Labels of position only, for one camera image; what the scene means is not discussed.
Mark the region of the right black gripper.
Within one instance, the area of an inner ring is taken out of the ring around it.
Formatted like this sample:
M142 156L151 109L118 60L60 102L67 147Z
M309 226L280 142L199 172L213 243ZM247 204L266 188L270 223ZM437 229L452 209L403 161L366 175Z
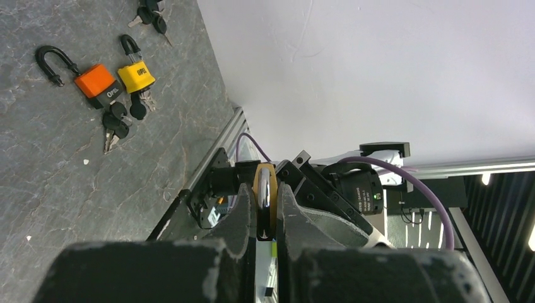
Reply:
M276 177L291 187L298 206L320 231L346 247L373 247L374 227L309 164L306 152L276 164Z

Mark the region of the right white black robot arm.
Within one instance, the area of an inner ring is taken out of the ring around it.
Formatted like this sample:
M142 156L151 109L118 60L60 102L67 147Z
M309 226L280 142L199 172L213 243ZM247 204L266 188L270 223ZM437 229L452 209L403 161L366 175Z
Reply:
M314 160L305 150L276 164L279 181L291 187L298 209L314 227L345 247L391 247L368 220L384 210L384 190L412 191L412 185L390 170L353 157L367 157L401 168L408 142L376 142L356 151Z

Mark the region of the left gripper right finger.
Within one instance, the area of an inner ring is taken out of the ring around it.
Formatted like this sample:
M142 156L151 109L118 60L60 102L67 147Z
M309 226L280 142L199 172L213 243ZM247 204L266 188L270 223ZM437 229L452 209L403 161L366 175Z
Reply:
M278 193L280 302L489 302L459 252L350 248L315 226L290 186Z

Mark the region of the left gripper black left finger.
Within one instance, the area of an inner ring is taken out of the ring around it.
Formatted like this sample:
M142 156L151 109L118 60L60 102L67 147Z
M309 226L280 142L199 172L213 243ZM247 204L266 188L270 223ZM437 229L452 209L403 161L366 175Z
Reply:
M254 197L203 239L80 242L53 260L34 302L254 302Z

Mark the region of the black-head key set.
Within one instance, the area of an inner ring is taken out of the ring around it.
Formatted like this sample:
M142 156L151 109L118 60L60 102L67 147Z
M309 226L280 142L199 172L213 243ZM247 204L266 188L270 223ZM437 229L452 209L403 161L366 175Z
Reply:
M167 23L163 17L163 1L161 0L141 0L136 10L136 17L127 26L132 28L138 24L152 25L154 29L163 35L167 42L173 47L173 43L167 35Z

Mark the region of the small brass padlock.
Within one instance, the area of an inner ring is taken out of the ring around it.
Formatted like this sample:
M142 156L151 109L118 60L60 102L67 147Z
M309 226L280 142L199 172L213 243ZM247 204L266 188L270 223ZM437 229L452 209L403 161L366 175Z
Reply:
M274 165L260 163L252 185L256 206L256 237L272 241L276 233L278 182Z

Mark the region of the orange black padlock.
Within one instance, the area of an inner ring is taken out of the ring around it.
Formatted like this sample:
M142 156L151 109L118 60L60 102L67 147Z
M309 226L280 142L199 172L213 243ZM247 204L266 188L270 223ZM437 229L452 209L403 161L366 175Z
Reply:
M44 45L35 51L35 60L39 68L44 72L49 81L62 87L64 82L61 77L47 64L45 56L54 54L61 59L68 70L74 73L74 83L87 98L94 109L104 109L116 100L124 91L121 83L103 65L96 64L84 72L78 69L67 54L61 49Z

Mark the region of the yellow black padlock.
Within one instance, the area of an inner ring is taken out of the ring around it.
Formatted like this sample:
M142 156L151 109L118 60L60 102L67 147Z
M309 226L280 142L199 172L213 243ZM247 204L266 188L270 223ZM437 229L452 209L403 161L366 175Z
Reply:
M117 73L131 98L130 115L140 121L146 117L148 110L156 109L151 96L151 88L156 79L150 73L136 41L128 34L121 35L119 40L131 63L119 68Z

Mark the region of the black-head key bunch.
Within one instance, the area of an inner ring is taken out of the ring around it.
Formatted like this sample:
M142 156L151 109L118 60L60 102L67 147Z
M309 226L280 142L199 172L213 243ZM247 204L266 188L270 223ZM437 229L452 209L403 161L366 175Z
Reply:
M102 125L105 128L105 143L103 152L108 153L120 140L125 139L130 132L132 119L124 104L112 102L102 116Z

